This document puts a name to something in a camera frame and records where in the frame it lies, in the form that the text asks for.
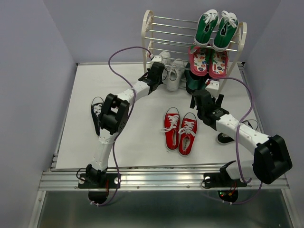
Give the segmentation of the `white sneaker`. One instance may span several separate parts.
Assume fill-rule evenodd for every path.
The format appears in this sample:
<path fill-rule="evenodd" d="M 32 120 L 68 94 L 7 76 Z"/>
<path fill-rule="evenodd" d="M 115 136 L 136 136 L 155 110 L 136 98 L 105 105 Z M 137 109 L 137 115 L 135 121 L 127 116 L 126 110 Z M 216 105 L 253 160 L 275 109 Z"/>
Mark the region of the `white sneaker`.
<path fill-rule="evenodd" d="M 169 67 L 167 76 L 167 89 L 171 92 L 176 91 L 179 88 L 180 80 L 184 74 L 185 64 L 181 59 L 174 60 Z"/>
<path fill-rule="evenodd" d="M 168 69 L 167 66 L 170 65 L 171 63 L 171 54 L 167 51 L 162 51 L 158 57 L 157 57 L 158 62 L 161 62 L 164 64 L 164 69 Z"/>

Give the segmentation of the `red sneaker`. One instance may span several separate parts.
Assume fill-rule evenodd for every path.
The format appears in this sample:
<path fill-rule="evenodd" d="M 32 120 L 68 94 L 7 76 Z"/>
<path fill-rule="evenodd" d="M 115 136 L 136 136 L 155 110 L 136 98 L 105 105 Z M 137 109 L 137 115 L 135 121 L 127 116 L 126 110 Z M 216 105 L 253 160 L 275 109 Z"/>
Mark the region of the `red sneaker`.
<path fill-rule="evenodd" d="M 176 107 L 167 110 L 164 116 L 164 125 L 161 132 L 165 134 L 166 147 L 168 150 L 176 150 L 179 144 L 180 114 Z"/>
<path fill-rule="evenodd" d="M 197 133 L 197 128 L 198 123 L 195 114 L 186 113 L 182 120 L 181 128 L 178 131 L 180 136 L 178 150 L 182 156 L 190 154 Z"/>

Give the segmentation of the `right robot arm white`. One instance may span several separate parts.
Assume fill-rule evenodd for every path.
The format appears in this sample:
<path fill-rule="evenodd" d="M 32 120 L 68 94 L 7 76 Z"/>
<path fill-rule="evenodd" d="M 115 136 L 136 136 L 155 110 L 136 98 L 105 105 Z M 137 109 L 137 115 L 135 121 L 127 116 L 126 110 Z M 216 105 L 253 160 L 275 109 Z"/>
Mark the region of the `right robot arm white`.
<path fill-rule="evenodd" d="M 253 160 L 245 161 L 241 171 L 236 161 L 230 161 L 219 172 L 205 174 L 205 187 L 228 187 L 242 177 L 257 178 L 264 184 L 271 184 L 291 170 L 293 164 L 284 139 L 279 135 L 260 133 L 239 122 L 221 108 L 223 97 L 219 95 L 215 99 L 207 90 L 196 90 L 192 94 L 190 107 L 197 109 L 198 118 L 205 125 L 231 137 L 236 145 L 245 147 L 253 155 Z"/>

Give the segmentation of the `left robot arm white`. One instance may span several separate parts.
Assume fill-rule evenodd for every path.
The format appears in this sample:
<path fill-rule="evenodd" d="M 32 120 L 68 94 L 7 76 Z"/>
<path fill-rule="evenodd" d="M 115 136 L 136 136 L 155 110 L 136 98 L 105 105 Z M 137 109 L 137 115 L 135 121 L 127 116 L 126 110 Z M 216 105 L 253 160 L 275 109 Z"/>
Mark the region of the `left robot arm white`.
<path fill-rule="evenodd" d="M 85 173 L 78 177 L 80 189 L 102 189 L 114 178 L 106 176 L 108 160 L 117 136 L 128 122 L 130 106 L 151 94 L 162 84 L 163 70 L 163 63 L 153 62 L 148 71 L 130 89 L 118 95 L 109 93 L 102 107 L 93 109 L 99 127 L 99 145 L 93 160 L 85 168 Z"/>

